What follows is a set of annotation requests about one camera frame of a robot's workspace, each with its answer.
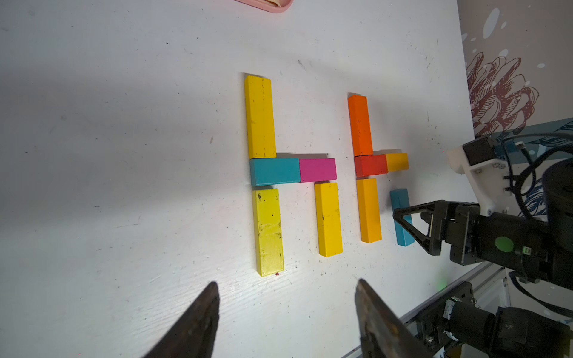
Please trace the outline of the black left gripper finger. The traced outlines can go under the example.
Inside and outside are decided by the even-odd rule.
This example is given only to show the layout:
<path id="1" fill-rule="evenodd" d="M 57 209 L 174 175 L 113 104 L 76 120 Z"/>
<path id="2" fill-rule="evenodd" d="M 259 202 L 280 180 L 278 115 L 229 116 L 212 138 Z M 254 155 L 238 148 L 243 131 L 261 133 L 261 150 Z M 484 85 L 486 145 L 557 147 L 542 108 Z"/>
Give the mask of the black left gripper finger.
<path id="1" fill-rule="evenodd" d="M 212 281 L 144 357 L 212 357 L 219 303 L 218 285 Z"/>
<path id="2" fill-rule="evenodd" d="M 364 357 L 432 356 L 364 279 L 358 281 L 355 305 Z"/>
<path id="3" fill-rule="evenodd" d="M 426 253 L 440 256 L 446 238 L 447 213 L 446 201 L 439 200 L 395 209 L 392 217 Z"/>

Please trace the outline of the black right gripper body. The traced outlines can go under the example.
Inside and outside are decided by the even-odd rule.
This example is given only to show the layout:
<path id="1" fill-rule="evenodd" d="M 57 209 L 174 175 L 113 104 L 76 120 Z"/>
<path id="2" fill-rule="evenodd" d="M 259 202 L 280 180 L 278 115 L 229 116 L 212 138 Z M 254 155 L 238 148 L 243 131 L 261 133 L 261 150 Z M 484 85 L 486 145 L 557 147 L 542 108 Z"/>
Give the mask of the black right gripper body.
<path id="1" fill-rule="evenodd" d="M 442 220 L 442 241 L 450 244 L 450 260 L 462 266 L 482 262 L 473 243 L 480 220 L 480 207 L 474 203 L 448 202 Z"/>

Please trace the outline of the teal long block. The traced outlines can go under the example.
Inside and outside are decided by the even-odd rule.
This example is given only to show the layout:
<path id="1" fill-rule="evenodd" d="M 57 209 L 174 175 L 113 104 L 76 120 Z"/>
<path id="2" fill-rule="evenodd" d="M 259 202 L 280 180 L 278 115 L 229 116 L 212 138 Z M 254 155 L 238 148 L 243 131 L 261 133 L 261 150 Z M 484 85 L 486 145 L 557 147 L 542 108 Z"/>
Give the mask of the teal long block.
<path id="1" fill-rule="evenodd" d="M 410 207 L 409 195 L 407 189 L 394 189 L 390 192 L 392 209 L 401 209 Z M 395 234 L 399 246 L 407 247 L 415 243 L 414 238 L 395 221 Z"/>

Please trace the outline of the orange small block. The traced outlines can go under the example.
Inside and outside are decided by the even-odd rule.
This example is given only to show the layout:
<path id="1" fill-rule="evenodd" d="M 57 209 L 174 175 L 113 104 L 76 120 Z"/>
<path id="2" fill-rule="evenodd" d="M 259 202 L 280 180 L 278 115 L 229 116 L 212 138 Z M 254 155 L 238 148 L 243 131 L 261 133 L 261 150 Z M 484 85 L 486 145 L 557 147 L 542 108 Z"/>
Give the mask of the orange small block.
<path id="1" fill-rule="evenodd" d="M 399 172 L 409 170 L 409 159 L 407 153 L 386 154 L 386 164 L 388 172 Z"/>

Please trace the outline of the yellow orange block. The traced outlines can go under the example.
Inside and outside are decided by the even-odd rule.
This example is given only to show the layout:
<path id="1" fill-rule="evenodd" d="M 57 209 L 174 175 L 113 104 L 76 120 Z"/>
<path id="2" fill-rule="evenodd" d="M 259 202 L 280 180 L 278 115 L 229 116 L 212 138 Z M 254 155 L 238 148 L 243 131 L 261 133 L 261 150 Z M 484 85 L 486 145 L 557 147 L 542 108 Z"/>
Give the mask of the yellow orange block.
<path id="1" fill-rule="evenodd" d="M 376 179 L 357 179 L 357 194 L 361 240 L 364 243 L 375 243 L 382 240 Z"/>

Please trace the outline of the red small block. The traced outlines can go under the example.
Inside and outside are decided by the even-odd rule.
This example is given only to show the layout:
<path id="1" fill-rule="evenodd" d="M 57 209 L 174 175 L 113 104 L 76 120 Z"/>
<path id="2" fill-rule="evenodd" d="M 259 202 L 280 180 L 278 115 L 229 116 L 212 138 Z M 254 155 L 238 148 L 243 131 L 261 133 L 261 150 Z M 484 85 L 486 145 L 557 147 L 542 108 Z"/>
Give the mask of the red small block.
<path id="1" fill-rule="evenodd" d="M 355 173 L 358 178 L 385 175 L 388 172 L 386 155 L 364 155 L 355 157 Z"/>

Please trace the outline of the lime yellow block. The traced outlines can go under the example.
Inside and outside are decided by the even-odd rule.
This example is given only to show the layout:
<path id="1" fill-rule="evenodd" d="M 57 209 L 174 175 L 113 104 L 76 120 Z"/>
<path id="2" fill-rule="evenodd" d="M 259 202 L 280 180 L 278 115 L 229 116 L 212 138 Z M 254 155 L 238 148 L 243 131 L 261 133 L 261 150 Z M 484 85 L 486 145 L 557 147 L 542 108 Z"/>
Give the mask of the lime yellow block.
<path id="1" fill-rule="evenodd" d="M 341 254 L 343 237 L 337 183 L 316 183 L 314 189 L 319 253 L 324 257 Z"/>

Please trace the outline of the orange long block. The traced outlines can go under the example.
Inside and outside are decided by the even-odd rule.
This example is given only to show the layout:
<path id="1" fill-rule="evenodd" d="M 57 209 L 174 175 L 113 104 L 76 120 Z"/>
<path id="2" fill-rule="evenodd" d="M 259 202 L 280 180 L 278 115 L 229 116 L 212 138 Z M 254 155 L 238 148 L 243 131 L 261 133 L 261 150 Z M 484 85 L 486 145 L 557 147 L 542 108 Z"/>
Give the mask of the orange long block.
<path id="1" fill-rule="evenodd" d="M 352 95 L 348 98 L 348 105 L 354 156 L 373 155 L 367 98 Z"/>

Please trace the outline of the magenta block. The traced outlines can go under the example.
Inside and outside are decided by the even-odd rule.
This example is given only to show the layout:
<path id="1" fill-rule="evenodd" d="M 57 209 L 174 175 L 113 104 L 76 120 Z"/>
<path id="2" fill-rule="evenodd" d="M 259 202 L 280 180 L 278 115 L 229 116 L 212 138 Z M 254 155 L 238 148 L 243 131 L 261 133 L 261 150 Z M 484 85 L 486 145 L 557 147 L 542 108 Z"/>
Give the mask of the magenta block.
<path id="1" fill-rule="evenodd" d="M 334 158 L 300 159 L 299 168 L 301 183 L 337 180 Z"/>

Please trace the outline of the yellow long block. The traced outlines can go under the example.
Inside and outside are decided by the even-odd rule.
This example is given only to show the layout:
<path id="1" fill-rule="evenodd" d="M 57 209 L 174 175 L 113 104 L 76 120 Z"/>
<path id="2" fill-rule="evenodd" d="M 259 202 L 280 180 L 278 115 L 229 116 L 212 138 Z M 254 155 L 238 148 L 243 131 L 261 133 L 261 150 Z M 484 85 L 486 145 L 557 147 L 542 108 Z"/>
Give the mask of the yellow long block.
<path id="1" fill-rule="evenodd" d="M 284 270 L 284 247 L 278 189 L 252 192 L 257 271 L 261 277 Z"/>

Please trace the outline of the teal small block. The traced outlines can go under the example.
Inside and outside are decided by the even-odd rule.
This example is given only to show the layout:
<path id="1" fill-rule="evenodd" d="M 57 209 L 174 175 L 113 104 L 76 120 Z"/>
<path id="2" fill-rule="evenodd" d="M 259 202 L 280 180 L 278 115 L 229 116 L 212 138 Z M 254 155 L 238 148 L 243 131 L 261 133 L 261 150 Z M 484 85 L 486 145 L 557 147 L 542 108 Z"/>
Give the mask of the teal small block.
<path id="1" fill-rule="evenodd" d="M 250 160 L 253 187 L 300 183 L 301 173 L 297 158 L 257 158 Z"/>

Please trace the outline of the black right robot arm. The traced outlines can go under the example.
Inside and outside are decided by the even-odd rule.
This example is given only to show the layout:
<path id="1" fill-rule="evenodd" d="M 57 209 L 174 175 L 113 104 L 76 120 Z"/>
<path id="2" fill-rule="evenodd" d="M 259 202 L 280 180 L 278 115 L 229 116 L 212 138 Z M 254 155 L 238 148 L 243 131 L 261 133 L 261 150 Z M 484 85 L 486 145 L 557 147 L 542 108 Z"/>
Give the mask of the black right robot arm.
<path id="1" fill-rule="evenodd" d="M 572 288 L 572 160 L 551 166 L 542 177 L 547 219 L 532 221 L 504 213 L 482 216 L 474 204 L 447 202 L 434 217 L 451 261 L 463 266 L 487 261 L 529 281 Z"/>

